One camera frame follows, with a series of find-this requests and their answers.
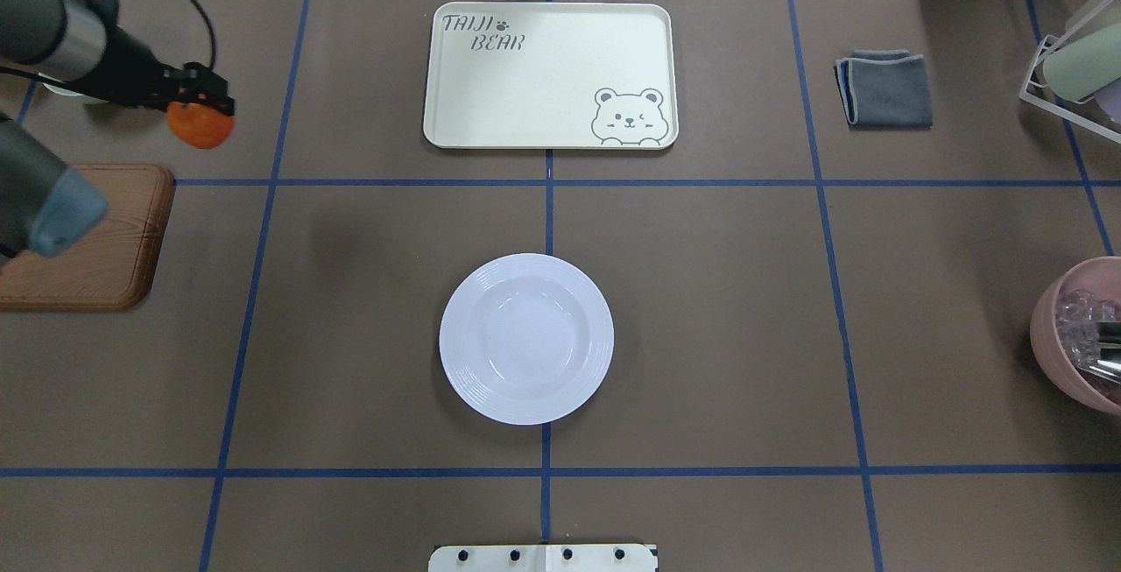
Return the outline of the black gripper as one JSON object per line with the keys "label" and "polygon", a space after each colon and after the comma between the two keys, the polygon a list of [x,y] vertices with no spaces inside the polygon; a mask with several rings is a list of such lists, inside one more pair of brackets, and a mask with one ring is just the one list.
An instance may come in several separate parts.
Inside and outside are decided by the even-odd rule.
{"label": "black gripper", "polygon": [[237,116],[229,83],[201,62],[176,68],[152,56],[152,50],[120,26],[106,30],[106,44],[95,68],[83,77],[83,94],[126,108],[164,109],[172,113],[192,108]]}

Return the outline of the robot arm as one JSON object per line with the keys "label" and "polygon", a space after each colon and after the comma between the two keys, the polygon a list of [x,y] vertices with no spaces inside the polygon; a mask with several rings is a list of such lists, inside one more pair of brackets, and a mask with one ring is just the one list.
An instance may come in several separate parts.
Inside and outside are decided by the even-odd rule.
{"label": "robot arm", "polygon": [[[187,0],[201,10],[200,0]],[[3,74],[61,87],[120,108],[160,110],[180,141],[197,149],[224,144],[237,102],[216,72],[217,40],[209,13],[209,59],[180,66],[117,21],[120,0],[1,0]],[[1,252],[52,259],[104,220],[106,197],[50,153],[24,124],[1,124]]]}

